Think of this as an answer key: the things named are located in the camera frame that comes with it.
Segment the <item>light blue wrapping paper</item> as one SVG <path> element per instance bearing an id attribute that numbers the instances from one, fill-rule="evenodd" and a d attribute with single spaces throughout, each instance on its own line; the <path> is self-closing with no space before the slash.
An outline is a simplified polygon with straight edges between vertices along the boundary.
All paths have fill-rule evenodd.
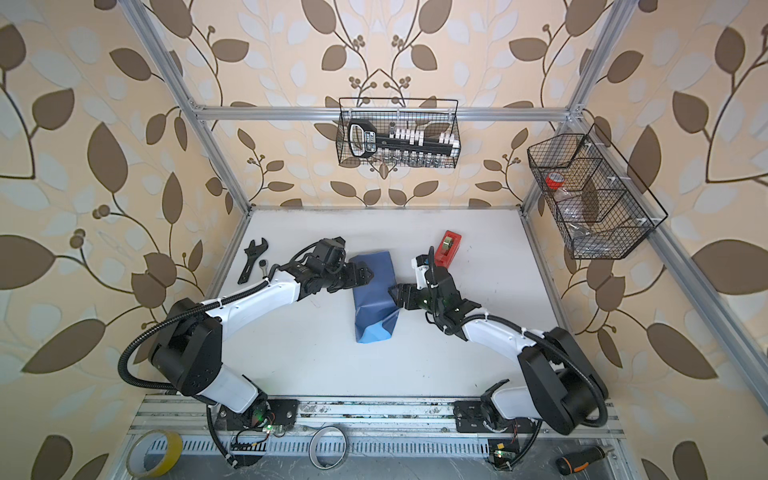
<path id="1" fill-rule="evenodd" d="M 395 271 L 388 251 L 362 254 L 352 258 L 364 263 L 373 276 L 367 285 L 355 287 L 355 335 L 361 344 L 388 340 L 392 337 L 400 309 L 389 294 L 396 285 Z"/>

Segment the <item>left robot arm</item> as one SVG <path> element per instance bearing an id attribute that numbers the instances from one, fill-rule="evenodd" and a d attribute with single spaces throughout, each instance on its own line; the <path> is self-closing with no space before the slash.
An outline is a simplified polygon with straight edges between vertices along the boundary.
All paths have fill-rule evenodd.
<path id="1" fill-rule="evenodd" d="M 373 271 L 346 258 L 345 240 L 324 238 L 275 265 L 260 283 L 201 303 L 183 301 L 177 313 L 131 341 L 117 364 L 127 384 L 175 390 L 208 406 L 251 413 L 266 394 L 222 360 L 226 340 L 260 317 L 322 290 L 368 285 Z"/>

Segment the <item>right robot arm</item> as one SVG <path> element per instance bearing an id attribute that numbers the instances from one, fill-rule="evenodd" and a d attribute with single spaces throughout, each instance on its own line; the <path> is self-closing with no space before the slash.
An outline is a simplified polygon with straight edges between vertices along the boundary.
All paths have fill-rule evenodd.
<path id="1" fill-rule="evenodd" d="M 487 429 L 503 432 L 518 418 L 541 421 L 562 435 L 579 426 L 607 424 L 607 387 L 568 331 L 531 330 L 490 313 L 463 297 L 443 267 L 418 267 L 416 278 L 389 289 L 397 307 L 422 310 L 445 335 L 485 346 L 519 365 L 522 386 L 503 379 L 481 395 Z"/>

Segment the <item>red tape dispenser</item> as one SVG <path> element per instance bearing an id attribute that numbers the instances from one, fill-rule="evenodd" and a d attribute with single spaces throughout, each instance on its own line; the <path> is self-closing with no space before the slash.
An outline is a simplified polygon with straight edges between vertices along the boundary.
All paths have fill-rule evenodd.
<path id="1" fill-rule="evenodd" d="M 448 269 L 459 251 L 462 236 L 447 230 L 435 250 L 435 264 Z"/>

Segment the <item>black adjustable wrench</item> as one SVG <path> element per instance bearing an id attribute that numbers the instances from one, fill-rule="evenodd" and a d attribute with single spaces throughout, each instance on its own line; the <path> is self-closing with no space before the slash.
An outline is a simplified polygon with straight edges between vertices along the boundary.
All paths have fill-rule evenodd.
<path id="1" fill-rule="evenodd" d="M 265 238 L 261 238 L 259 243 L 256 243 L 255 240 L 250 241 L 249 245 L 244 249 L 246 263 L 238 277 L 238 285 L 246 284 L 249 281 L 256 262 L 267 251 L 268 247 L 269 244 Z"/>

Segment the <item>black socket set tool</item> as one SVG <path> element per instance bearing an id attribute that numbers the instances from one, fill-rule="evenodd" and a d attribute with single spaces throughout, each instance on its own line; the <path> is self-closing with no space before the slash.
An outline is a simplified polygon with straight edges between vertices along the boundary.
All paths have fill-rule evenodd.
<path id="1" fill-rule="evenodd" d="M 457 158 L 461 144 L 454 136 L 440 133 L 437 140 L 428 139 L 424 130 L 390 128 L 379 133 L 368 120 L 352 120 L 347 127 L 346 142 L 357 158 Z"/>

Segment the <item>red white object in basket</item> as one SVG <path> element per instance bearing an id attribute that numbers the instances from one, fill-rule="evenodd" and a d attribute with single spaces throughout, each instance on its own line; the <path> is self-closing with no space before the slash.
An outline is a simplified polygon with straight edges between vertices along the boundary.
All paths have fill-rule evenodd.
<path id="1" fill-rule="evenodd" d="M 545 177 L 545 184 L 550 191 L 557 191 L 565 183 L 565 177 L 559 172 L 549 172 Z"/>

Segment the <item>orange black screwdriver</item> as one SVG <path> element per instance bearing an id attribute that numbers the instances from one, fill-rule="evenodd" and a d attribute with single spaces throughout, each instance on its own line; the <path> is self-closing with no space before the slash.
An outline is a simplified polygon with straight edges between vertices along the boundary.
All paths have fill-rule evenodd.
<path id="1" fill-rule="evenodd" d="M 594 463 L 604 460 L 613 450 L 613 447 L 608 446 L 589 446 L 583 450 L 558 457 L 554 461 L 554 465 L 561 475 L 572 475 L 585 470 Z"/>

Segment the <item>yellow tape roll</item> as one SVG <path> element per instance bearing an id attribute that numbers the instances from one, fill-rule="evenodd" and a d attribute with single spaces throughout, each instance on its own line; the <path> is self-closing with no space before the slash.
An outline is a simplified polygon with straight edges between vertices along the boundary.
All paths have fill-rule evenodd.
<path id="1" fill-rule="evenodd" d="M 130 447 L 126 469 L 134 478 L 159 478 L 180 460 L 182 437 L 168 430 L 152 430 L 140 436 Z"/>

